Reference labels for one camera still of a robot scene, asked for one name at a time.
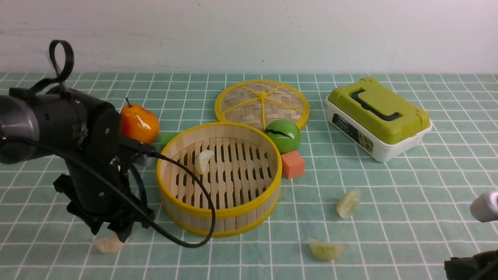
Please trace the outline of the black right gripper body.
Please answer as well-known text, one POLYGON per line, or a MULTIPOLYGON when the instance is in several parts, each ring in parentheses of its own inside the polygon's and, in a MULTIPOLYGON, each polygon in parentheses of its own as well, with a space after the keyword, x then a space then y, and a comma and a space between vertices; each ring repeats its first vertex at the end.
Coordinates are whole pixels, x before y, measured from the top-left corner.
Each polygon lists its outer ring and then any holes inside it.
POLYGON ((444 262, 448 280, 497 280, 498 250, 488 250, 471 257, 451 257, 444 262))

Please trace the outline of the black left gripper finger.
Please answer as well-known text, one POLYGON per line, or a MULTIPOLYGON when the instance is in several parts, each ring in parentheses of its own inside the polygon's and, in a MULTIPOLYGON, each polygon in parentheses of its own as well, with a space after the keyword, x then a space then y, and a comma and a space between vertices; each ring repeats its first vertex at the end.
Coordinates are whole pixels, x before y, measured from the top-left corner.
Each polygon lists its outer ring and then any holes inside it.
POLYGON ((101 229, 102 221, 95 218, 86 218, 86 225, 89 227, 92 234, 96 236, 101 229))
POLYGON ((109 222, 108 229, 117 235, 119 241, 124 243, 132 233, 134 223, 133 220, 112 220, 109 222))

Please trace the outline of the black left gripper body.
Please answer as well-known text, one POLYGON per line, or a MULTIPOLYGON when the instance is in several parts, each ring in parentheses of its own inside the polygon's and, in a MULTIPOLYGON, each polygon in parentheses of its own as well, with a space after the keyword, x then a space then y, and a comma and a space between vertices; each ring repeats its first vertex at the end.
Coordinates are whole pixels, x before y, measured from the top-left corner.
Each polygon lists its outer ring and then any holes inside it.
POLYGON ((133 220, 148 228, 154 211, 147 205, 144 186, 139 187, 139 197, 133 195, 128 174, 132 173, 141 183, 133 166, 137 156, 156 151, 154 145, 125 137, 103 137, 86 140, 72 155, 88 168, 65 160, 69 174, 62 174, 54 183, 56 191, 69 199, 69 213, 79 217, 100 219, 102 224, 112 220, 133 220))

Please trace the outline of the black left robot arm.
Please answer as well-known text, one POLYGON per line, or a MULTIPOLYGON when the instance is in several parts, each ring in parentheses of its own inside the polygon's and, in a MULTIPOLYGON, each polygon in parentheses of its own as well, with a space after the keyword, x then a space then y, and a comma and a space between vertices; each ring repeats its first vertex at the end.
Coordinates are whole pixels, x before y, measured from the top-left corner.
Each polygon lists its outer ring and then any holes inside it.
POLYGON ((67 212, 95 235, 108 223, 119 241, 126 241, 136 222, 147 229, 155 218, 133 164, 156 149, 121 134, 121 115, 111 103, 73 89, 60 91, 56 86, 35 94, 13 87, 1 96, 0 161, 63 158, 68 174, 53 186, 70 200, 67 212))

